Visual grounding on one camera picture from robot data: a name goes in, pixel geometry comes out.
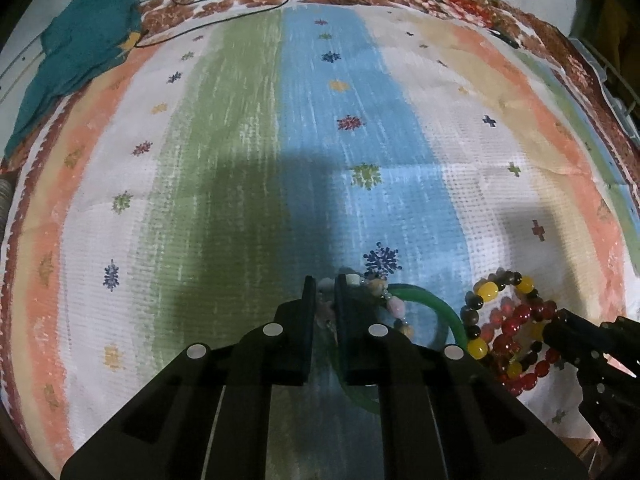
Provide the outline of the green jade bangle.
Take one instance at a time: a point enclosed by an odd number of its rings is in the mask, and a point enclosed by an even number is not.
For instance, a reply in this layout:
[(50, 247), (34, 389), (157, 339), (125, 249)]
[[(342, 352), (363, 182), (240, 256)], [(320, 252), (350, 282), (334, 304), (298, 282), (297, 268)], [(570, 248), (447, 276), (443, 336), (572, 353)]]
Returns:
[[(446, 344), (448, 335), (452, 336), (455, 344), (463, 348), (466, 347), (469, 338), (465, 335), (463, 324), (457, 313), (454, 312), (454, 309), (450, 307), (446, 301), (435, 296), (423, 287), (411, 284), (392, 283), (386, 286), (386, 292), (390, 296), (395, 296), (405, 302), (420, 304), (422, 307), (426, 307), (434, 312), (437, 318), (435, 330), (437, 347), (443, 347)], [(380, 402), (373, 396), (369, 396), (367, 387), (349, 386), (346, 384), (344, 374), (341, 371), (340, 358), (338, 357), (337, 328), (335, 324), (332, 324), (331, 328), (334, 341), (329, 350), (330, 362), (342, 391), (357, 408), (361, 408), (363, 411), (373, 415), (380, 414)]]

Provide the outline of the small black charger device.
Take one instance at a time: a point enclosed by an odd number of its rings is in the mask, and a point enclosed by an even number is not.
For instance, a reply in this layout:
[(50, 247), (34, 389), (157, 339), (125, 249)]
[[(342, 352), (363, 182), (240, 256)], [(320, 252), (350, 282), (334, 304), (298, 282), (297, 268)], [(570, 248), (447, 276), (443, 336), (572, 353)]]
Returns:
[(509, 47), (511, 47), (513, 49), (519, 49), (520, 48), (520, 45), (518, 44), (518, 42), (515, 39), (511, 38), (509, 35), (505, 34), (501, 30), (492, 28), (489, 32), (491, 33), (492, 36), (494, 36), (497, 39), (501, 40), (502, 42), (507, 44)]

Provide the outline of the teal cloth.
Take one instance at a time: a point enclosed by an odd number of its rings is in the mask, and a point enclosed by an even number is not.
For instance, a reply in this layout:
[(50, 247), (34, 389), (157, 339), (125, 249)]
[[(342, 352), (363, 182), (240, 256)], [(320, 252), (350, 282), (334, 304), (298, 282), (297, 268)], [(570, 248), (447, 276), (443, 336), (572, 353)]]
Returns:
[(10, 158), (59, 99), (122, 64), (142, 33), (140, 0), (72, 0), (40, 35), (43, 59), (4, 147)]

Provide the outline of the grey striped bolster pillow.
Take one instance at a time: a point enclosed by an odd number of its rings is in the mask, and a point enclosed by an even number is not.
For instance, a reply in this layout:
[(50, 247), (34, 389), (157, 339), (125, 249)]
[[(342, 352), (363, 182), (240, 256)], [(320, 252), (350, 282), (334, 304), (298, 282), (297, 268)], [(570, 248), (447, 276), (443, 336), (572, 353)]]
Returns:
[(0, 235), (4, 235), (15, 193), (16, 177), (12, 172), (0, 177)]

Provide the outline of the striped colourful bed mat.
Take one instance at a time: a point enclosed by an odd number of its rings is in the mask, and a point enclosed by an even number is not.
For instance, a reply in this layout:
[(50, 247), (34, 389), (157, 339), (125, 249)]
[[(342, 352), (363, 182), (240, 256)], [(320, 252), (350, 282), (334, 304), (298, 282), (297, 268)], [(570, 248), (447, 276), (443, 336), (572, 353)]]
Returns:
[[(74, 94), (58, 108), (35, 138), (20, 174), (2, 243), (1, 395), (14, 425), (36, 462), (57, 476), (72, 456), (116, 411), (181, 349), (193, 341), (214, 348), (233, 344), (251, 328), (267, 322), (282, 301), (297, 296), (306, 275), (327, 283), (336, 274), (371, 274), (376, 286), (392, 283), (418, 285), (442, 298), (454, 310), (464, 296), (499, 270), (523, 274), (528, 288), (561, 308), (592, 322), (619, 315), (639, 314), (639, 211), (634, 200), (611, 202), (605, 188), (576, 190), (558, 174), (522, 170), (518, 180), (498, 182), (498, 174), (480, 174), (478, 181), (462, 177), (440, 180), (419, 168), (403, 164), (408, 155), (392, 141), (392, 169), (378, 185), (352, 184), (348, 167), (360, 166), (381, 153), (381, 141), (390, 141), (390, 119), (376, 120), (363, 138), (347, 141), (335, 133), (330, 112), (320, 112), (311, 126), (293, 133), (294, 113), (284, 105), (302, 104), (309, 87), (290, 87), (293, 71), (277, 72), (276, 80), (258, 82), (256, 112), (241, 119), (241, 155), (250, 141), (260, 148), (275, 148), (269, 141), (284, 141), (278, 151), (282, 162), (297, 155), (316, 155), (310, 177), (299, 170), (280, 177), (268, 188), (222, 190), (186, 188), (184, 166), (169, 162), (166, 141), (187, 133), (185, 119), (205, 118), (206, 94), (221, 96), (222, 81), (214, 79), (214, 63), (231, 54), (223, 68), (239, 84), (257, 82), (242, 68), (240, 55), (231, 53), (231, 41), (258, 37), (276, 46), (281, 32), (303, 25), (304, 18), (321, 11), (282, 9), (286, 27), (267, 18), (258, 32), (223, 32), (221, 39), (162, 45), (154, 52), (132, 52), (128, 60), (91, 81), (82, 96)], [(473, 67), (482, 51), (470, 52), (473, 36), (454, 25), (419, 25), (422, 38), (435, 39), (451, 55), (454, 78), (445, 76), (445, 96), (463, 96), (458, 84), (469, 82), (480, 98), (456, 101), (462, 112), (480, 112), (480, 122), (453, 120), (443, 112), (418, 112), (425, 94), (401, 75), (401, 62), (390, 58), (396, 41), (386, 36), (374, 18), (386, 11), (329, 10), (340, 25), (356, 25), (355, 68), (363, 83), (349, 82), (333, 93), (331, 82), (341, 80), (330, 68), (329, 83), (311, 59), (311, 104), (337, 104), (338, 114), (356, 105), (374, 104), (373, 84), (391, 83), (375, 104), (390, 104), (400, 112), (400, 125), (409, 126), (409, 148), (418, 148), (427, 162), (445, 155), (452, 162), (452, 143), (432, 151), (434, 133), (422, 129), (429, 119), (445, 119), (445, 126), (471, 132), (485, 125), (485, 116), (498, 124), (498, 141), (480, 141), (482, 162), (498, 162), (525, 148), (527, 127), (535, 112), (551, 112), (566, 119), (577, 106), (559, 99), (551, 72), (539, 62), (525, 62), (498, 40), (497, 54), (514, 62), (516, 76), (533, 84), (542, 98), (515, 104), (506, 96), (506, 82), (493, 69)], [(222, 97), (232, 110), (244, 104)], [(293, 177), (303, 177), (303, 183)]]

